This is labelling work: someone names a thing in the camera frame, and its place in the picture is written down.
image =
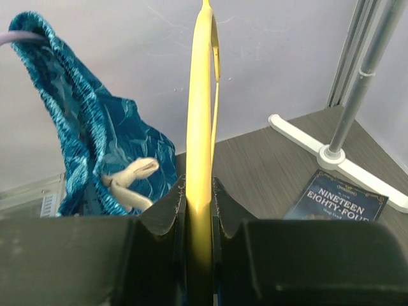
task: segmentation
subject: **dark blue book cover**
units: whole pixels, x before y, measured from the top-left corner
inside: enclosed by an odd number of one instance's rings
[[[387,200],[381,194],[368,192],[318,170],[284,219],[374,221]]]

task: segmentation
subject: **wood grain surface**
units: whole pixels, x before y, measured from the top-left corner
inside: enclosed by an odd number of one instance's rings
[[[339,106],[329,108],[291,123],[320,142],[329,143],[341,111]],[[357,122],[343,149],[351,161],[408,193],[408,176]],[[185,160],[185,154],[178,156],[179,173],[185,171]],[[281,219],[318,168],[314,156],[267,127],[219,142],[213,176],[219,177],[230,195],[257,217]],[[329,172],[348,180],[335,171]],[[408,259],[408,214],[386,206],[378,222],[396,236]]]

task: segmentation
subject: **black plastic mount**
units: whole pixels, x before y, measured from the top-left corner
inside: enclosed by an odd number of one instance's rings
[[[186,288],[181,176],[138,217],[0,221],[0,305],[177,305]],[[219,305],[405,305],[408,266],[374,222],[259,220],[213,179]]]

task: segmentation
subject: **white plastic base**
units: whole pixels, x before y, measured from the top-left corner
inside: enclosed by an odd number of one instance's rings
[[[352,180],[356,185],[369,191],[383,194],[388,197],[387,204],[399,212],[408,213],[408,197],[394,187],[383,182],[370,172],[352,163],[346,158],[343,150],[340,154],[328,151],[328,145],[323,145],[302,130],[273,114],[268,119],[270,125],[280,134],[301,146],[317,157],[319,165],[327,170],[335,170]]]

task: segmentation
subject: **purple cord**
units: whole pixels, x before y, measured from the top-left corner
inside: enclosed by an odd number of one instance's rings
[[[28,42],[28,43],[42,43],[45,38],[41,35],[28,31],[8,31],[0,33],[0,46],[5,43]]]

